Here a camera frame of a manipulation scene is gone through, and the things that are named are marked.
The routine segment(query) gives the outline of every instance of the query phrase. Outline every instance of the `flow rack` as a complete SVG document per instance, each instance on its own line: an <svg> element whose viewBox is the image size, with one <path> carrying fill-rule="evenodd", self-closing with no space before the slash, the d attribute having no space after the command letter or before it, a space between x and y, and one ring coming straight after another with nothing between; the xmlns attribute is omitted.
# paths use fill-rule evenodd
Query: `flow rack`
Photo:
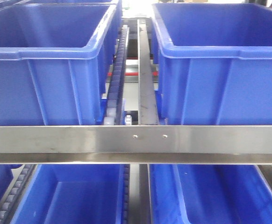
<svg viewBox="0 0 272 224"><path fill-rule="evenodd" d="M126 46L127 40L122 39L124 57ZM124 67L123 61L119 59L118 66ZM138 18L138 69L138 125L0 126L0 164L141 164L140 223L152 222L149 164L257 164L272 186L271 125L159 125L146 21L141 17ZM123 84L124 74L115 73L118 77L111 77L111 81ZM113 108L119 112L122 86L117 90L120 99ZM107 100L114 100L112 95L109 92ZM119 119L116 116L116 124L120 124Z"/></svg>

